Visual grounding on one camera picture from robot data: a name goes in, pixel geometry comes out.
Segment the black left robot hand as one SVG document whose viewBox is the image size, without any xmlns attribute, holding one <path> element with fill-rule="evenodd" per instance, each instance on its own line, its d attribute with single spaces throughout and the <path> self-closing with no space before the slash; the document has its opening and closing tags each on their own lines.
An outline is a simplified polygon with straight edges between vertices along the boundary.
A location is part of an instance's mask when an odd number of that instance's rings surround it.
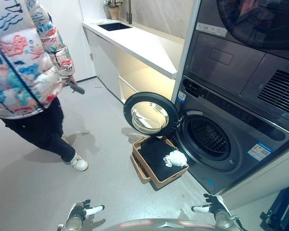
<svg viewBox="0 0 289 231">
<path fill-rule="evenodd" d="M 104 209 L 104 205 L 91 206 L 91 200 L 87 199 L 72 205 L 67 220 L 77 217 L 81 221 L 84 221 L 87 216 L 94 215 Z"/>
</svg>

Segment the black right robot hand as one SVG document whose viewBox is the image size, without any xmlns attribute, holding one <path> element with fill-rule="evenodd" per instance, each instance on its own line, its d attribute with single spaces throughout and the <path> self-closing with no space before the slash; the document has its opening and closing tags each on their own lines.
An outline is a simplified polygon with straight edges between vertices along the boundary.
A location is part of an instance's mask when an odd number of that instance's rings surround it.
<svg viewBox="0 0 289 231">
<path fill-rule="evenodd" d="M 208 193 L 204 193 L 203 196 L 205 197 L 205 200 L 208 204 L 206 205 L 199 205 L 199 206 L 192 206 L 191 210 L 193 212 L 198 213 L 212 213 L 214 216 L 218 212 L 225 212 L 229 216 L 231 216 L 231 212 L 227 208 L 227 205 L 225 204 L 225 201 L 220 195 L 211 195 Z"/>
</svg>

